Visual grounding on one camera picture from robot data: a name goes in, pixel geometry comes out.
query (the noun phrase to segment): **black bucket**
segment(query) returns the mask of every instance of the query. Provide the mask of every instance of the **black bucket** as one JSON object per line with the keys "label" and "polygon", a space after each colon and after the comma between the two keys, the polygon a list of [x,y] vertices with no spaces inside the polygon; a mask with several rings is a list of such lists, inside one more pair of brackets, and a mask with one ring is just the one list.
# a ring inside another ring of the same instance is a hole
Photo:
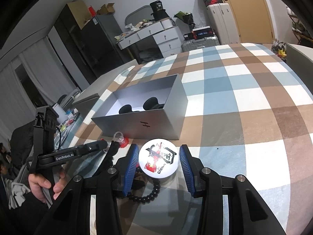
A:
{"label": "black bucket", "polygon": [[163,5],[162,5],[162,2],[160,0],[150,3],[150,6],[151,6],[153,12],[163,10]]}
{"label": "black bucket", "polygon": [[165,10],[155,11],[151,15],[153,15],[155,21],[170,17]]}

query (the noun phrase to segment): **wooden door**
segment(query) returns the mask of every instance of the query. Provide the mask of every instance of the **wooden door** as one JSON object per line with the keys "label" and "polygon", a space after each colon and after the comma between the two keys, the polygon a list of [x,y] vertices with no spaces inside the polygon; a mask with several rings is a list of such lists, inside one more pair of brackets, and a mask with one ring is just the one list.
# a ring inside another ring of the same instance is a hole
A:
{"label": "wooden door", "polygon": [[241,43],[272,43],[273,25],[265,0],[225,0],[237,24]]}

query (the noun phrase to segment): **black bead bracelet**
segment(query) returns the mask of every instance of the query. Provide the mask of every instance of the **black bead bracelet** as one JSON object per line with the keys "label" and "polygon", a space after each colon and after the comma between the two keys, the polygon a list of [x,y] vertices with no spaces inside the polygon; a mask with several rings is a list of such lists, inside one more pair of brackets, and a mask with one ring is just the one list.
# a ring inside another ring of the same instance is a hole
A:
{"label": "black bead bracelet", "polygon": [[[137,167],[136,172],[143,172],[143,171],[140,167]],[[149,203],[150,201],[153,201],[158,196],[158,193],[160,192],[161,186],[160,186],[160,181],[158,179],[152,178],[152,181],[153,181],[153,190],[147,196],[138,197],[138,196],[133,195],[131,192],[129,192],[127,194],[127,197],[130,200],[133,200],[134,202],[138,202],[138,203],[142,203],[142,204]]]}

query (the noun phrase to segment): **plaid blanket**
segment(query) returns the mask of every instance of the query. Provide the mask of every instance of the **plaid blanket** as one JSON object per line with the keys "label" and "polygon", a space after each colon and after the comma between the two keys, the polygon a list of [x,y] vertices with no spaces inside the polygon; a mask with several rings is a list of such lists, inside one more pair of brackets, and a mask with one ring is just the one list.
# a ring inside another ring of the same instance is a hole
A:
{"label": "plaid blanket", "polygon": [[[71,146],[106,138],[91,117],[115,90],[179,74],[188,106],[177,147],[220,175],[245,175],[287,234],[300,234],[313,216],[313,96],[266,47],[244,43],[194,50],[120,74],[77,131]],[[131,139],[141,147],[147,140]],[[116,159],[128,148],[120,149]],[[137,192],[145,196],[153,185]],[[224,201],[224,232],[228,204]],[[196,234],[201,199],[187,192],[181,167],[162,181],[158,198],[119,201],[124,234]]]}

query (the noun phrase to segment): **black cabinet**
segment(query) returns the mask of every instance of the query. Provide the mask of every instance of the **black cabinet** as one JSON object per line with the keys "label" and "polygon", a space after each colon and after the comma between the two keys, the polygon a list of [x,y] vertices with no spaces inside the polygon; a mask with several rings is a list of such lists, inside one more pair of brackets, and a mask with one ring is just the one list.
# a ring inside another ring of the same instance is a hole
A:
{"label": "black cabinet", "polygon": [[97,62],[93,71],[101,76],[131,59],[126,50],[121,51],[116,44],[115,36],[122,34],[113,14],[97,15],[81,31],[87,49]]}
{"label": "black cabinet", "polygon": [[81,21],[79,23],[67,4],[54,27],[89,84],[104,73],[131,60],[129,55],[116,45],[114,37],[122,31],[112,14],[96,16],[84,27]]}

